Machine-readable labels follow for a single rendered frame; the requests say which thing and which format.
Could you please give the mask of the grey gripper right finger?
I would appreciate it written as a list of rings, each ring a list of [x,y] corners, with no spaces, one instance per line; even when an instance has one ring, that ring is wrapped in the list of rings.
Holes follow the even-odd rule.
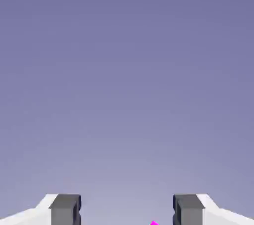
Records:
[[[208,194],[174,194],[172,225],[254,225],[248,218],[220,208]]]

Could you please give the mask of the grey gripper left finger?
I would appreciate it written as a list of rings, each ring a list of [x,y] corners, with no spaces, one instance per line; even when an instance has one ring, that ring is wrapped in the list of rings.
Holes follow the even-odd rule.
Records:
[[[47,194],[39,204],[0,219],[0,225],[82,225],[79,194]]]

